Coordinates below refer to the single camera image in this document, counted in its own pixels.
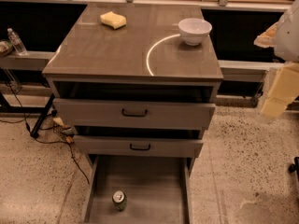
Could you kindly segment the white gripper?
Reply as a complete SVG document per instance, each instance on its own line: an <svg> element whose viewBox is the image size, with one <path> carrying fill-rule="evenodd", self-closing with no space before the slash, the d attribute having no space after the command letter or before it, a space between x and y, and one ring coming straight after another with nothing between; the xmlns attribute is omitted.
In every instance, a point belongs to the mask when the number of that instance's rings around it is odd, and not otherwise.
<svg viewBox="0 0 299 224"><path fill-rule="evenodd" d="M266 119L277 119L299 96L299 0L292 3L278 23L258 35L253 44L263 49L274 47L277 57L294 62L285 63L276 71L260 111Z"/></svg>

